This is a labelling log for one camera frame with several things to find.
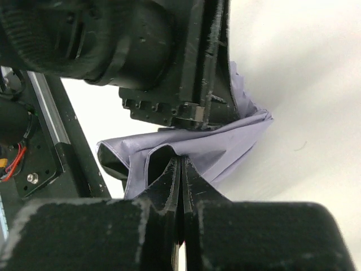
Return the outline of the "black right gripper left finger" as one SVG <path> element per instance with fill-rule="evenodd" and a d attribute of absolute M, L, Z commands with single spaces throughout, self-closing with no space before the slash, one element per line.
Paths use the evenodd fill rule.
<path fill-rule="evenodd" d="M 134 199 L 33 200 L 1 251 L 2 270 L 177 270 L 181 160 Z"/>

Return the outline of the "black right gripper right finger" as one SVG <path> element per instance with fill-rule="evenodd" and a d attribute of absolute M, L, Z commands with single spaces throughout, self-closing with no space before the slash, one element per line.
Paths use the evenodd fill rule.
<path fill-rule="evenodd" d="M 188 270 L 354 270 L 338 225 L 314 202 L 233 202 L 182 159 Z"/>

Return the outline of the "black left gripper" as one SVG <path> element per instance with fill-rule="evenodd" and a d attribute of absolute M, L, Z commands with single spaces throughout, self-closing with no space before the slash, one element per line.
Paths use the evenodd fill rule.
<path fill-rule="evenodd" d="M 140 1 L 118 74 L 133 119 L 188 130 L 239 118 L 231 90 L 229 1 Z"/>

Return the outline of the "lavender folding umbrella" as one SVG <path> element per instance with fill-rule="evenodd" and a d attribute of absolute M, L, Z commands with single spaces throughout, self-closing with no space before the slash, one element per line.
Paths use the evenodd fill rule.
<path fill-rule="evenodd" d="M 232 173 L 270 126 L 270 112 L 257 106 L 244 91 L 244 78 L 230 63 L 231 86 L 240 120 L 219 129 L 191 132 L 159 129 L 155 133 L 112 138 L 98 143 L 100 165 L 110 176 L 125 181 L 124 198 L 131 199 L 151 184 L 151 172 L 171 156 L 186 155 L 198 174 L 217 186 Z"/>

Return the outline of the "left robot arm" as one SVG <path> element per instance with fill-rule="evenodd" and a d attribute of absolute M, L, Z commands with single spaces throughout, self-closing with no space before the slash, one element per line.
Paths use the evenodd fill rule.
<path fill-rule="evenodd" d="M 131 118 L 214 129 L 240 118 L 228 1 L 2 1 L 1 64 L 119 88 Z"/>

